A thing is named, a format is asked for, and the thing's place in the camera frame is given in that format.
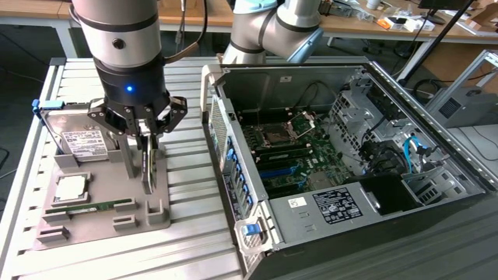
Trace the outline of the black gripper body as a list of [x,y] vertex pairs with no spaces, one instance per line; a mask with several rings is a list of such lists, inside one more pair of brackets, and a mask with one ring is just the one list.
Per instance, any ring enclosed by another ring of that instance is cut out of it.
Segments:
[[120,114],[133,111],[136,118],[145,113],[157,116],[165,109],[169,98],[163,73],[163,57],[132,68],[120,68],[95,59],[95,66],[104,88],[107,107]]

